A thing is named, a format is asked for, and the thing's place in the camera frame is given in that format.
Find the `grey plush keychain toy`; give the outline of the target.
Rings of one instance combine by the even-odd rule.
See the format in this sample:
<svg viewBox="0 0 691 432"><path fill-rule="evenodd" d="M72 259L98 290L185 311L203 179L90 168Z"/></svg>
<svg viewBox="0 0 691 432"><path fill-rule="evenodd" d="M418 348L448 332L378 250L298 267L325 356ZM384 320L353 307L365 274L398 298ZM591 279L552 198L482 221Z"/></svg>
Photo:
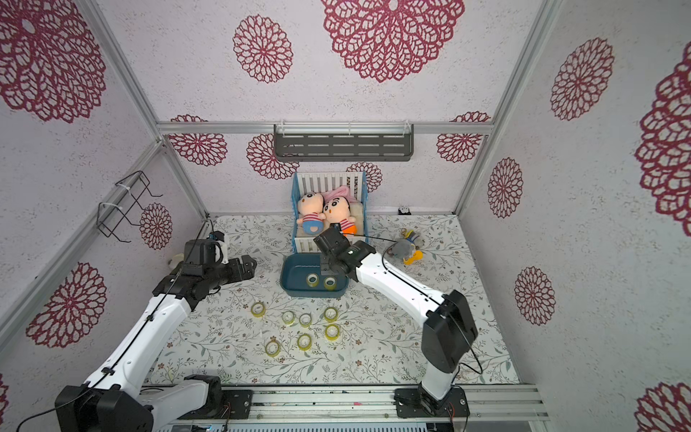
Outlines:
<svg viewBox="0 0 691 432"><path fill-rule="evenodd" d="M423 259L422 251L424 241L415 230L401 230L401 238L388 248L385 254L388 257L401 261L404 265L410 266Z"/></svg>

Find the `plush doll blue shorts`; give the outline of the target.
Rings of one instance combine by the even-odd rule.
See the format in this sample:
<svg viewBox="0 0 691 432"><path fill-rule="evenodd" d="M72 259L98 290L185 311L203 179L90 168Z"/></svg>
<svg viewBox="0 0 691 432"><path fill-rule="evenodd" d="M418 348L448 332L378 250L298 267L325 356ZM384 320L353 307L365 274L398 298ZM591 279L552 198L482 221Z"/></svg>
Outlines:
<svg viewBox="0 0 691 432"><path fill-rule="evenodd" d="M308 236L317 236L324 230L324 197L320 193L307 193L297 203L297 226Z"/></svg>

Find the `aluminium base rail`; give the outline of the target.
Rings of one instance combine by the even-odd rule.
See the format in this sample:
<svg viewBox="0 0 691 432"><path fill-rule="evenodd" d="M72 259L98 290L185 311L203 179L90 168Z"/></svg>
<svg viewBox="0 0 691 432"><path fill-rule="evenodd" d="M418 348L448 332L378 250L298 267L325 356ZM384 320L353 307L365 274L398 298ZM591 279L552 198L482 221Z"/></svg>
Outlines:
<svg viewBox="0 0 691 432"><path fill-rule="evenodd" d="M257 385L225 386L230 402L211 419L178 419L178 424L232 427L244 424L478 422L550 420L532 384L457 385L432 415L423 408L417 385Z"/></svg>

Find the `grey wall shelf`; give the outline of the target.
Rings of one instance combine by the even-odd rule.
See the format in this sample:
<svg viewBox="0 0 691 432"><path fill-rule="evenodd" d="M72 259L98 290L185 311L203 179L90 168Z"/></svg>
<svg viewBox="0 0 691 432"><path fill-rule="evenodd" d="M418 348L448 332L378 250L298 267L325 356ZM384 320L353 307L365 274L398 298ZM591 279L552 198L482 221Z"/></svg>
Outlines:
<svg viewBox="0 0 691 432"><path fill-rule="evenodd" d="M414 126L274 126L280 162L407 162L414 153Z"/></svg>

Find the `yellow tape roll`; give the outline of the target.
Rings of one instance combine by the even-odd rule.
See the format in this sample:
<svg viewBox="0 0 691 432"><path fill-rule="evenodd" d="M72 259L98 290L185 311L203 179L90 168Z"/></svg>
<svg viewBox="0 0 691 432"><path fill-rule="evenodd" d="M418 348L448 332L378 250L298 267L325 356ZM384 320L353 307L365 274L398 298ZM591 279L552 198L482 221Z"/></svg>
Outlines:
<svg viewBox="0 0 691 432"><path fill-rule="evenodd" d="M341 335L341 329L338 324L332 323L325 327L325 338L329 341L336 341Z"/></svg>
<svg viewBox="0 0 691 432"><path fill-rule="evenodd" d="M324 279L323 285L327 291L335 291L338 287L338 282L334 276L328 276Z"/></svg>
<svg viewBox="0 0 691 432"><path fill-rule="evenodd" d="M282 350L281 343L277 340L269 340L265 345L265 353L270 357L277 357L280 355Z"/></svg>
<svg viewBox="0 0 691 432"><path fill-rule="evenodd" d="M312 338L309 334L303 333L298 336L297 347L301 351L309 351L312 346Z"/></svg>
<svg viewBox="0 0 691 432"><path fill-rule="evenodd" d="M312 316L310 313L302 313L299 317L299 323L302 327L308 328L312 324Z"/></svg>
<svg viewBox="0 0 691 432"><path fill-rule="evenodd" d="M327 307L323 313L326 322L332 323L338 320L338 310L335 307Z"/></svg>
<svg viewBox="0 0 691 432"><path fill-rule="evenodd" d="M296 316L292 311L284 311L282 313L282 322L285 326L291 326L295 323Z"/></svg>
<svg viewBox="0 0 691 432"><path fill-rule="evenodd" d="M266 314L266 306L263 302L255 302L250 307L250 312L255 318L262 318Z"/></svg>
<svg viewBox="0 0 691 432"><path fill-rule="evenodd" d="M320 284L320 276L317 274L309 274L306 277L306 284L310 288L317 287Z"/></svg>

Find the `plush doll orange shorts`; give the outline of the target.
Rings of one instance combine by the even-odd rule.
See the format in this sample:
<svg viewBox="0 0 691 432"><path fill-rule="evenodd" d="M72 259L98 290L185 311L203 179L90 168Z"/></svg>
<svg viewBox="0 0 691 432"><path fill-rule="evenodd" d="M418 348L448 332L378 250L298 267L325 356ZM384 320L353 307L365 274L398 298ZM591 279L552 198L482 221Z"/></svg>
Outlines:
<svg viewBox="0 0 691 432"><path fill-rule="evenodd" d="M345 235L356 235L356 218L351 215L350 203L344 198L336 198L325 203L323 207L326 221L330 225L338 225Z"/></svg>

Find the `pink pillow in crib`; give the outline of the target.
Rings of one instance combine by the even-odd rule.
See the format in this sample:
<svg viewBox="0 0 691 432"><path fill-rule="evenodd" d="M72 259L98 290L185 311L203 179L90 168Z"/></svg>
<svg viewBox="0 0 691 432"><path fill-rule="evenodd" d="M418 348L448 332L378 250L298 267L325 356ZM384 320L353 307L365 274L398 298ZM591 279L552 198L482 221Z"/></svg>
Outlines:
<svg viewBox="0 0 691 432"><path fill-rule="evenodd" d="M344 198L346 199L349 203L352 201L356 201L356 198L352 196L351 194L351 189L347 185L342 185L334 190L327 191L323 194L324 198L324 203L331 202L332 200L336 198Z"/></svg>

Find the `blue white toy crib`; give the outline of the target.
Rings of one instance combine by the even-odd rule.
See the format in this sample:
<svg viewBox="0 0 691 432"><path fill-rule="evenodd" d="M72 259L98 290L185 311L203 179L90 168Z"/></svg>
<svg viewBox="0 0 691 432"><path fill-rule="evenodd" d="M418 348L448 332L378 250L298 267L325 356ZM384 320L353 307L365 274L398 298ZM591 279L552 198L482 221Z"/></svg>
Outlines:
<svg viewBox="0 0 691 432"><path fill-rule="evenodd" d="M298 173L293 176L293 251L318 253L314 239L327 228L340 228L352 241L369 234L368 193L364 172Z"/></svg>

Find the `teal plastic storage box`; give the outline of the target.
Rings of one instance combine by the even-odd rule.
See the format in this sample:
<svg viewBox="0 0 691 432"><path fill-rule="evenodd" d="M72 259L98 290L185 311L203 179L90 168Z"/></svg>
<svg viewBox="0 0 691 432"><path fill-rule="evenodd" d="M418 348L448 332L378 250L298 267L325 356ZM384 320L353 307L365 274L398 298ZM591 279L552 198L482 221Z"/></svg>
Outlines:
<svg viewBox="0 0 691 432"><path fill-rule="evenodd" d="M284 259L280 286L291 297L340 298L349 287L349 279L323 270L322 255L293 254Z"/></svg>

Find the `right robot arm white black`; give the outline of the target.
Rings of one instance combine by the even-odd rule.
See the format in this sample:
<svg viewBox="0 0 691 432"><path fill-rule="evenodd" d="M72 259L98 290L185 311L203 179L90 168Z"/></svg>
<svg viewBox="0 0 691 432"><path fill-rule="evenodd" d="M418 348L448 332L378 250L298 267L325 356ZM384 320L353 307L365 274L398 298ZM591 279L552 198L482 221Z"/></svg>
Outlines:
<svg viewBox="0 0 691 432"><path fill-rule="evenodd" d="M338 225L322 232L314 243L330 271L385 295L421 328L426 372L417 388L394 391L397 415L453 419L458 414L467 418L468 401L455 378L465 367L462 358L473 352L479 333L466 297L456 290L442 293L418 282L370 244L351 242Z"/></svg>

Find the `small round plush on wall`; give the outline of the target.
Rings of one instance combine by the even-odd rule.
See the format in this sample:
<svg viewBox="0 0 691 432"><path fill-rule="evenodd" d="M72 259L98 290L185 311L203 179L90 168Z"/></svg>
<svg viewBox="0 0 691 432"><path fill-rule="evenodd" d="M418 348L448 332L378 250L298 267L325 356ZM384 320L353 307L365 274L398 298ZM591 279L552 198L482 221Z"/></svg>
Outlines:
<svg viewBox="0 0 691 432"><path fill-rule="evenodd" d="M169 259L169 261L167 262L168 268L170 270L175 270L177 268L177 266L181 262L183 262L184 260L185 260L185 255L182 253L173 255L173 257L171 257L171 259Z"/></svg>

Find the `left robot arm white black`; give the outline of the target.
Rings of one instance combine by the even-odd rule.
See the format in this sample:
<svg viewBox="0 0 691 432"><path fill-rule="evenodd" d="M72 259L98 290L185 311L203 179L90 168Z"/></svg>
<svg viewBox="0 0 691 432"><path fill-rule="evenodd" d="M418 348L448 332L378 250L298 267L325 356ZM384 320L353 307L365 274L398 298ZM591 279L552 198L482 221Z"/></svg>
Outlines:
<svg viewBox="0 0 691 432"><path fill-rule="evenodd" d="M155 431L188 414L222 411L217 376L193 374L150 396L141 393L172 333L210 291L254 277L257 262L244 255L210 265L179 264L153 292L144 313L117 349L79 385L66 386L55 409L62 431Z"/></svg>

